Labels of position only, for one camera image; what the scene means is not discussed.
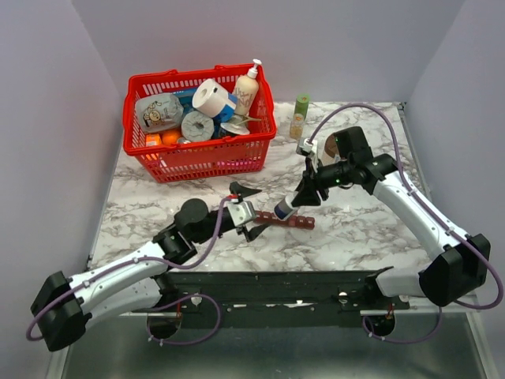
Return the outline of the dark red weekly pill organizer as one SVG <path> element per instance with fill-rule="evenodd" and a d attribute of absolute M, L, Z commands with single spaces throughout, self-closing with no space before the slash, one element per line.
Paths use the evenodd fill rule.
<path fill-rule="evenodd" d="M 281 220 L 273 212 L 257 211 L 256 223 L 266 223 L 269 225 L 291 227 L 302 230 L 313 230 L 315 228 L 315 219 L 313 217 L 293 215 L 288 219 Z"/>

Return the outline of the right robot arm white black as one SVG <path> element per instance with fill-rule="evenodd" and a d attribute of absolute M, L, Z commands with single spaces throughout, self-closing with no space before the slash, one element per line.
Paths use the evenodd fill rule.
<path fill-rule="evenodd" d="M 427 298 L 444 307 L 480 287 L 486 279 L 484 258 L 490 243 L 482 234 L 468 235 L 449 223 L 427 201 L 388 154 L 374 156 L 361 127 L 333 133 L 339 161 L 323 165 L 313 154 L 305 159 L 305 170 L 295 191 L 285 202 L 294 212 L 301 206 L 319 206 L 336 186 L 360 186 L 383 202 L 413 233 L 431 259 L 429 265 L 410 268 L 383 268 L 367 279 L 365 304 L 378 310 L 399 295 Z"/>

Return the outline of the white pill bottle blue label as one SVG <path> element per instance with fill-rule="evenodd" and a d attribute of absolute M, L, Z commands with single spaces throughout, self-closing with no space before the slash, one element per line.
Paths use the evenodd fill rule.
<path fill-rule="evenodd" d="M 293 198 L 291 196 L 285 196 L 275 207 L 273 213 L 279 220 L 287 220 L 293 216 L 298 207 L 293 206 Z"/>

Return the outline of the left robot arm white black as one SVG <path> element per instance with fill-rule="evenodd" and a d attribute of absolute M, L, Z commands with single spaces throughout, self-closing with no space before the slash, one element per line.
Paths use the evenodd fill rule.
<path fill-rule="evenodd" d="M 157 279 L 170 270 L 190 270 L 210 254 L 216 241 L 236 231 L 252 241 L 263 225 L 248 229 L 256 218 L 249 197 L 258 189 L 238 182 L 216 210 L 200 198 L 185 201 L 173 222 L 132 253 L 95 270 L 67 277 L 58 271 L 43 282 L 30 310 L 33 319 L 26 331 L 30 342 L 42 340 L 50 352 L 77 342 L 93 324 L 136 310 L 168 311 L 174 291 Z"/>

